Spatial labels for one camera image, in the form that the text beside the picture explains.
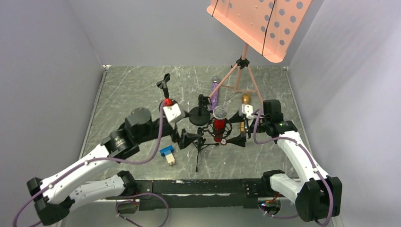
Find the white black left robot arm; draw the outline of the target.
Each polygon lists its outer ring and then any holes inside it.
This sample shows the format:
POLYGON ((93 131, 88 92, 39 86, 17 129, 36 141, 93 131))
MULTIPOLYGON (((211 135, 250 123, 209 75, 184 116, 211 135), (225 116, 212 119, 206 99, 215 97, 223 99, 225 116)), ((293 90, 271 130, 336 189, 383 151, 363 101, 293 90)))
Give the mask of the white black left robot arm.
POLYGON ((96 173, 139 152, 144 142, 169 136, 184 149, 200 136, 186 130, 178 131, 177 122, 188 116, 178 104, 161 107, 160 116, 152 120, 150 110, 137 108, 128 115, 118 130, 111 132, 92 151, 69 167, 45 179, 32 178, 27 182, 40 224, 55 224, 74 209, 104 197, 125 197, 135 193, 136 182, 126 171, 104 181, 88 183, 96 173))

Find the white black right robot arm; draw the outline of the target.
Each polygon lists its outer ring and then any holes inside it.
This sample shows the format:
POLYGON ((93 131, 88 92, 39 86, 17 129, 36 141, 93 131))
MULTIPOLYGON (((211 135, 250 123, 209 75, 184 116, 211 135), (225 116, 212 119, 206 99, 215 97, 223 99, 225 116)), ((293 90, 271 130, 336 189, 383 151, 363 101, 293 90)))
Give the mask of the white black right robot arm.
POLYGON ((297 127, 284 119, 279 100, 264 100, 261 110, 243 107, 226 120, 226 123, 242 122, 256 144, 277 144, 298 175, 298 180, 294 180, 282 170, 264 172, 258 183, 260 192, 284 196, 295 205, 297 217, 322 227, 340 214, 341 180, 330 176, 313 158, 297 127))

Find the black tripod shock mount stand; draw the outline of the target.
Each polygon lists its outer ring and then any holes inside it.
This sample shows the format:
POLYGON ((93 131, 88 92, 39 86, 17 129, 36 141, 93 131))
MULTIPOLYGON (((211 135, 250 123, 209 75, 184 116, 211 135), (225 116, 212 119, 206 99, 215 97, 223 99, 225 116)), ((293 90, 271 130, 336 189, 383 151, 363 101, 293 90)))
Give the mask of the black tripod shock mount stand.
MULTIPOLYGON (((206 124, 205 126, 201 126, 197 129, 197 134, 201 135, 202 137, 192 143, 197 150, 196 166, 195 166, 196 173, 199 171, 199 158, 200 158, 201 151, 203 151, 205 148, 207 148, 209 146, 220 146, 221 145, 220 142, 214 141, 215 134, 213 132, 213 129, 214 129, 213 121, 214 121, 214 117, 212 117, 209 120, 208 124, 206 124)), ((225 127, 225 131, 223 133, 223 139, 227 140, 228 136, 231 135, 232 128, 233 128, 232 123, 230 123, 228 121, 228 119, 226 118, 226 127, 225 127)))

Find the red glitter microphone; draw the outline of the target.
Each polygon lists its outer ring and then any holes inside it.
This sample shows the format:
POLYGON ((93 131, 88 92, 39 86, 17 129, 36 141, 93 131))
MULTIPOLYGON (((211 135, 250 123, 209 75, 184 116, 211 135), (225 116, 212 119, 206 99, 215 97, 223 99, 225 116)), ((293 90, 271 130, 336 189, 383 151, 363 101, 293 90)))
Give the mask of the red glitter microphone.
POLYGON ((227 116, 227 109, 222 106, 218 105, 213 110, 213 132, 215 134, 214 141, 221 142, 223 139, 223 133, 226 127, 226 116, 227 116))

